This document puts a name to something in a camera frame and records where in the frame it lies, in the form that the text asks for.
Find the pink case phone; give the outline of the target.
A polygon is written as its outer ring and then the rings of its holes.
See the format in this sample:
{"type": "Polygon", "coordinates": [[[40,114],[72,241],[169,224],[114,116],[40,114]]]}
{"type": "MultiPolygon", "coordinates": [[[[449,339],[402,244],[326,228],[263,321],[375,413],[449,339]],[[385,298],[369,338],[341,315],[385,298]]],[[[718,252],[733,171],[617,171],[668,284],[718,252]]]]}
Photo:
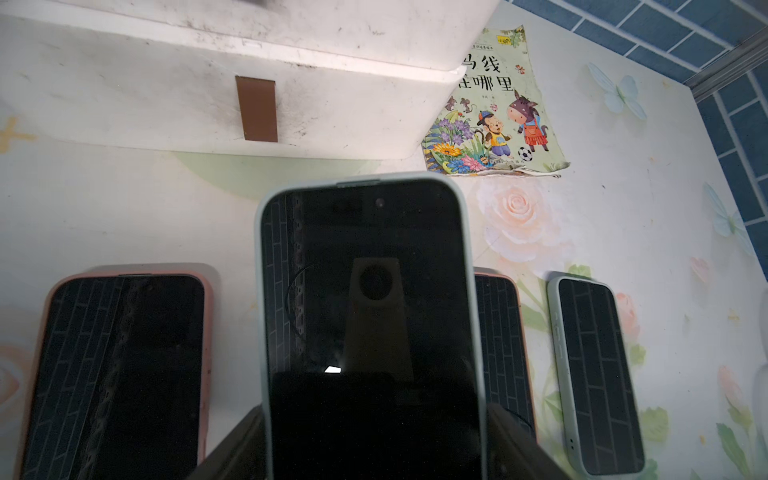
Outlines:
{"type": "Polygon", "coordinates": [[[475,273],[487,401],[504,408],[532,437],[535,407],[523,318],[514,282],[491,271],[475,273]]]}
{"type": "Polygon", "coordinates": [[[184,479],[205,459],[213,293],[200,274],[89,273],[49,293],[17,479],[184,479]]]}

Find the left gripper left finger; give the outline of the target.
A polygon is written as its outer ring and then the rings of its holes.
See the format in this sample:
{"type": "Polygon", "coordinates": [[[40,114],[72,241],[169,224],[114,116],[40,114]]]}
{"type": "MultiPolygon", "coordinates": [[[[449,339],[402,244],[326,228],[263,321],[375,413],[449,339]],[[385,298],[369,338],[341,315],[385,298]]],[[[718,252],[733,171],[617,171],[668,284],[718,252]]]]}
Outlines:
{"type": "Polygon", "coordinates": [[[254,407],[198,465],[187,480],[254,480],[266,478],[265,416],[254,407]]]}

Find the green case phone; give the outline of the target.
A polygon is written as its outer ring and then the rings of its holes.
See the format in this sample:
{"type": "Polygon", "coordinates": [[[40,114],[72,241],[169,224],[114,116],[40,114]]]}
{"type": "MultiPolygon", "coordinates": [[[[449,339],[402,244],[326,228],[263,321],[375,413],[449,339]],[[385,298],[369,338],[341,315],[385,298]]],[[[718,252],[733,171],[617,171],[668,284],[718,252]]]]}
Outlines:
{"type": "Polygon", "coordinates": [[[254,227],[267,477],[485,478],[457,186],[424,173],[285,187],[254,227]]]}
{"type": "Polygon", "coordinates": [[[571,466],[590,477],[641,473],[646,456],[613,292],[557,272],[547,298],[571,466]]]}

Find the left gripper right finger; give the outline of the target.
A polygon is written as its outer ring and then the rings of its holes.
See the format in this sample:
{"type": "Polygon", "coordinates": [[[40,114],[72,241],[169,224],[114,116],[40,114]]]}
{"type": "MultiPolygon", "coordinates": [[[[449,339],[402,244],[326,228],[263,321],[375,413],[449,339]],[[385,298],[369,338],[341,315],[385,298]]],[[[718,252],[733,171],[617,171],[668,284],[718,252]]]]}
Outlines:
{"type": "Polygon", "coordinates": [[[487,431],[489,479],[569,479],[513,415],[499,404],[487,406],[487,431]]]}

